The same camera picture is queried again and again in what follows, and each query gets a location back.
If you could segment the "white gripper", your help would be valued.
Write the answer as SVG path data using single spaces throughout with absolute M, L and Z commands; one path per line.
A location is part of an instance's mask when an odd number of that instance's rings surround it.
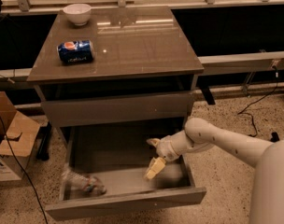
M 180 142 L 177 138 L 168 135 L 163 139 L 150 138 L 147 140 L 147 143 L 156 147 L 156 153 L 159 156 L 151 159 L 149 167 L 144 174 L 147 180 L 151 180 L 163 170 L 167 161 L 174 161 L 180 157 Z

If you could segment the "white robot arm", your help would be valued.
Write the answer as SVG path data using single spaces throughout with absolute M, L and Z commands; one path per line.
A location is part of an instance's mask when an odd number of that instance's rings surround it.
M 189 119 L 182 131 L 150 138 L 157 156 L 145 178 L 151 180 L 169 161 L 181 155 L 217 146 L 255 169 L 248 224 L 284 224 L 284 140 L 265 141 L 214 126 L 204 119 Z

